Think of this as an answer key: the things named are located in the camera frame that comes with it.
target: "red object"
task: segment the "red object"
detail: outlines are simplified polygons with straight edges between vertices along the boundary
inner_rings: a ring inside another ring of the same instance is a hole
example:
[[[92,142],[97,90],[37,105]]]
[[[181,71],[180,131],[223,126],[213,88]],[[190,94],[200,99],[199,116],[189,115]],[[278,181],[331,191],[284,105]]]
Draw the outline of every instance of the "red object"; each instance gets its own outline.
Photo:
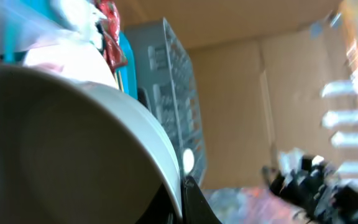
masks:
[[[100,0],[99,10],[107,17],[102,21],[103,35],[106,41],[105,59],[114,73],[115,69],[127,64],[124,52],[119,46],[121,19],[113,0]]]

